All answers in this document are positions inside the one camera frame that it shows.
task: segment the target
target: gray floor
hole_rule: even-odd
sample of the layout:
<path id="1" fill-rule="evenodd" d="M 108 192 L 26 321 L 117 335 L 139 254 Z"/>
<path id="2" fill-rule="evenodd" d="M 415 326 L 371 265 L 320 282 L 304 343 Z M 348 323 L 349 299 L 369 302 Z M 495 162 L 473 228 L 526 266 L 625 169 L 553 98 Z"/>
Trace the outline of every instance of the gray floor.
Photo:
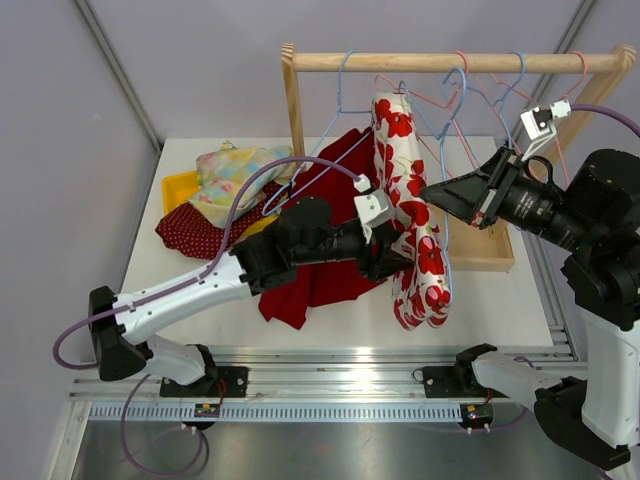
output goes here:
<path id="1" fill-rule="evenodd" d="M 498 412 L 500 423 L 517 415 Z M 198 473 L 181 478 L 215 480 L 342 478 L 399 479 L 596 479 L 593 469 L 553 445 L 528 415 L 517 427 L 471 437 L 456 426 L 433 424 L 231 424 L 206 431 L 211 453 Z M 171 427 L 165 422 L 131 422 L 131 450 Z M 173 432 L 137 455 L 161 471 L 179 469 L 197 440 Z M 74 472 L 78 479 L 149 478 L 123 461 L 117 422 L 90 422 Z"/>

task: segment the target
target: wooden clothes rack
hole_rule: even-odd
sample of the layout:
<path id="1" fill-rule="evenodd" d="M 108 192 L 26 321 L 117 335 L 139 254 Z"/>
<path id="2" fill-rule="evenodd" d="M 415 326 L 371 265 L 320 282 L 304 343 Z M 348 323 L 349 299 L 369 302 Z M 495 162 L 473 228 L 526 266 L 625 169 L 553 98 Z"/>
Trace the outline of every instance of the wooden clothes rack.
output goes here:
<path id="1" fill-rule="evenodd" d="M 304 134 L 298 72 L 337 72 L 344 53 L 298 53 L 292 43 L 282 45 L 281 59 L 289 109 L 289 125 L 295 155 L 304 155 Z M 497 53 L 466 54 L 469 73 L 520 73 L 517 55 Z M 575 54 L 525 54 L 527 74 L 579 74 L 584 66 Z M 636 61 L 636 49 L 617 45 L 611 53 L 586 54 L 591 79 L 575 103 L 601 105 L 627 76 Z M 453 53 L 354 53 L 345 62 L 343 72 L 447 73 L 465 68 L 463 59 Z M 558 140 L 568 149 L 593 118 L 593 113 L 576 112 L 558 125 Z M 558 161 L 555 144 L 542 154 L 552 163 Z M 515 259 L 511 251 L 506 223 L 499 221 L 488 232 L 453 219 L 450 222 L 450 254 L 454 269 L 508 271 Z"/>

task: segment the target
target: white table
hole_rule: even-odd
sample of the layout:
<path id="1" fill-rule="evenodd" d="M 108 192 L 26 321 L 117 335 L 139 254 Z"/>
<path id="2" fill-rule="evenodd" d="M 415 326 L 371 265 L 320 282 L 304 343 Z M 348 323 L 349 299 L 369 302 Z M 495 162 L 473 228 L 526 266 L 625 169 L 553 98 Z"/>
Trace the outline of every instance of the white table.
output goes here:
<path id="1" fill-rule="evenodd" d="M 123 291 L 138 290 L 204 264 L 167 249 L 154 229 L 163 216 L 162 179 L 195 169 L 198 155 L 217 150 L 225 138 L 167 140 L 142 218 Z M 290 143 L 284 138 L 232 138 L 236 146 L 271 147 Z M 315 145 L 309 139 L 307 151 Z M 437 144 L 428 139 L 437 151 Z M 469 137 L 479 160 L 495 152 L 493 139 Z M 428 178 L 439 181 L 439 165 L 423 153 Z M 459 175 L 470 165 L 457 138 L 446 146 L 448 168 Z M 491 343 L 509 350 L 532 351 L 553 346 L 522 235 L 510 229 L 516 264 L 509 273 L 454 272 L 455 298 L 445 325 L 426 323 L 412 332 L 403 330 L 392 313 L 390 285 L 342 302 L 307 311 L 307 323 L 298 331 L 278 320 L 267 323 L 258 311 L 257 298 L 226 303 L 201 312 L 163 330 L 161 335 L 183 343 L 241 346 L 264 349 L 331 350 L 358 347 L 360 355 L 389 347 L 394 350 L 426 348 L 437 353 L 452 347 Z"/>

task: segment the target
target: yellow bin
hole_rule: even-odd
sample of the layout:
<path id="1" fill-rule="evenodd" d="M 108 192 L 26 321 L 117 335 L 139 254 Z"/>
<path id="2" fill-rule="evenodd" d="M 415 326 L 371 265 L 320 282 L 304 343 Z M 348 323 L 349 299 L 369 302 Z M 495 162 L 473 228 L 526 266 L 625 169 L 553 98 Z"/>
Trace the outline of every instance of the yellow bin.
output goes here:
<path id="1" fill-rule="evenodd" d="M 196 193 L 200 187 L 198 186 L 198 174 L 193 172 L 179 173 L 162 179 L 162 203 L 164 205 L 164 214 L 167 215 L 176 207 L 186 202 L 191 195 Z M 242 234 L 242 237 L 248 237 L 254 233 L 261 232 L 264 227 L 273 222 L 277 216 L 265 217 L 250 225 Z"/>

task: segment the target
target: clothing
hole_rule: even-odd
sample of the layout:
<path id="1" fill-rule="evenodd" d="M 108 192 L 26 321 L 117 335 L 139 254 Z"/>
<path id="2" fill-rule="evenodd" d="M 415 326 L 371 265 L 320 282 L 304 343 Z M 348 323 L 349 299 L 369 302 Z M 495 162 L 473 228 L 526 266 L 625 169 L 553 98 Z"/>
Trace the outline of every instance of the clothing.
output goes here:
<path id="1" fill-rule="evenodd" d="M 230 248 L 255 222 L 263 218 L 262 207 L 279 188 L 280 185 L 275 182 L 268 183 L 262 190 L 265 200 L 233 222 L 227 248 Z M 187 202 L 160 220 L 156 233 L 160 235 L 167 248 L 178 250 L 187 257 L 211 260 L 220 249 L 224 230 L 214 227 L 202 213 Z"/>
<path id="2" fill-rule="evenodd" d="M 447 319 L 451 299 L 440 228 L 419 197 L 426 186 L 411 107 L 404 94 L 378 92 L 374 97 L 375 165 L 378 185 L 395 207 L 392 221 L 400 238 L 392 250 L 415 267 L 393 276 L 393 311 L 406 330 L 427 321 L 432 327 Z"/>
<path id="3" fill-rule="evenodd" d="M 200 189 L 189 198 L 189 203 L 198 209 L 214 227 L 224 228 L 233 199 L 245 181 L 261 167 L 285 157 L 290 157 L 291 147 L 236 148 L 225 142 L 213 153 L 200 155 L 196 160 Z M 265 199 L 263 187 L 270 181 L 285 185 L 295 171 L 295 164 L 279 165 L 258 177 L 242 196 L 236 208 L 234 220 L 251 210 Z"/>
<path id="4" fill-rule="evenodd" d="M 343 158 L 340 164 L 357 174 L 363 173 L 374 181 L 376 169 L 373 163 L 373 136 L 369 128 L 362 133 L 356 129 L 350 130 L 322 150 L 318 156 L 326 160 L 336 160 L 363 136 L 367 138 Z M 293 191 L 300 190 L 325 168 L 314 164 L 299 174 Z M 358 192 L 353 187 L 353 181 L 334 169 L 328 170 L 305 189 L 303 195 L 322 197 L 329 203 L 332 225 L 346 222 L 356 216 L 353 197 L 358 195 Z M 263 293 L 259 308 L 267 321 L 277 318 L 300 329 L 306 321 L 308 306 L 319 307 L 344 300 L 355 300 L 377 285 L 379 283 L 373 283 L 360 275 L 355 261 L 302 265 L 298 267 L 295 282 Z"/>

